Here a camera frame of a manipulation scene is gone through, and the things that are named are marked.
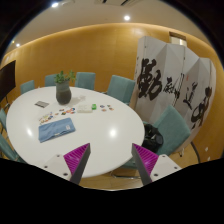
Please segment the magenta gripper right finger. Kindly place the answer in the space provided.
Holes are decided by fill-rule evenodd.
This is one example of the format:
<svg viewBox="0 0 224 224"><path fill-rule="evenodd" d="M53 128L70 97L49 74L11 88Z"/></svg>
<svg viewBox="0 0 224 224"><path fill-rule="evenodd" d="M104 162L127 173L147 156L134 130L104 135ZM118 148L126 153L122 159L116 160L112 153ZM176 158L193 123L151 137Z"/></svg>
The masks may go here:
<svg viewBox="0 0 224 224"><path fill-rule="evenodd" d="M148 185L181 170L181 167L166 154L157 155L137 144L132 144L131 153L143 185Z"/></svg>

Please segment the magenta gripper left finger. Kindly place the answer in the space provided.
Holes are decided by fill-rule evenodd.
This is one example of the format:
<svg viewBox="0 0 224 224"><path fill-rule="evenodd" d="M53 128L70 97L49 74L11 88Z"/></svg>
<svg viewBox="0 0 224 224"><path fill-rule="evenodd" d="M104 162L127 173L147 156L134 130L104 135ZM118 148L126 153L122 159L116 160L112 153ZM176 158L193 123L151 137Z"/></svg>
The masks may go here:
<svg viewBox="0 0 224 224"><path fill-rule="evenodd" d="M48 160L42 168L76 185L80 183L88 158L90 144L84 144L65 155L57 154Z"/></svg>

